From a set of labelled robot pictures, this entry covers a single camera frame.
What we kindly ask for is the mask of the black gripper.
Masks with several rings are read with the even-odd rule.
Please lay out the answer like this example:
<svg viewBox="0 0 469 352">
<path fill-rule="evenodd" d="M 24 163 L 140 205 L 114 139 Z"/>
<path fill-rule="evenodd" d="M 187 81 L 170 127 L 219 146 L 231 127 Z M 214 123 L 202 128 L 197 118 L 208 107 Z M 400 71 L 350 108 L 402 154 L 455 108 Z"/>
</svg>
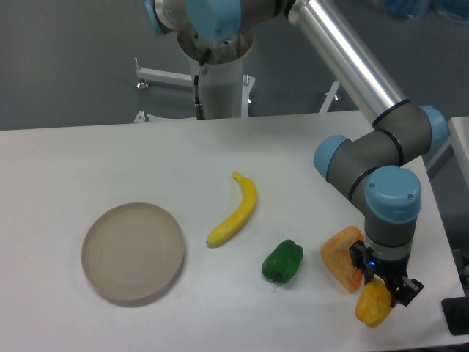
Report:
<svg viewBox="0 0 469 352">
<path fill-rule="evenodd" d="M 410 259 L 410 242 L 402 246 L 382 246 L 372 240 L 357 240 L 349 248 L 354 268 L 368 284 L 375 276 L 380 277 L 391 293 L 391 306 L 407 307 L 424 289 L 417 279 L 409 279 L 407 265 Z"/>
</svg>

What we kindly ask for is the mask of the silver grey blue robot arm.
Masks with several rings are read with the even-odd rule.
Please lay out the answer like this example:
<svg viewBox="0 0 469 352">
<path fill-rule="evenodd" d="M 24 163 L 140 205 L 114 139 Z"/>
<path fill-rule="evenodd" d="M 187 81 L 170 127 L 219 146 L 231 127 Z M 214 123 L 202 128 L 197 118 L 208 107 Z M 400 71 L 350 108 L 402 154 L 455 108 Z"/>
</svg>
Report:
<svg viewBox="0 0 469 352">
<path fill-rule="evenodd" d="M 405 97 L 332 1 L 145 1 L 143 7 L 154 33 L 176 33 L 193 60 L 200 120 L 241 116 L 241 78 L 229 82 L 228 66 L 248 52 L 257 24 L 284 15 L 304 33 L 373 128 L 355 141 L 327 138 L 314 166 L 364 215 L 366 236 L 350 247 L 353 266 L 366 281 L 380 277 L 392 304 L 408 305 L 423 287 L 407 275 L 421 184 L 405 164 L 444 143 L 442 114 Z"/>
</svg>

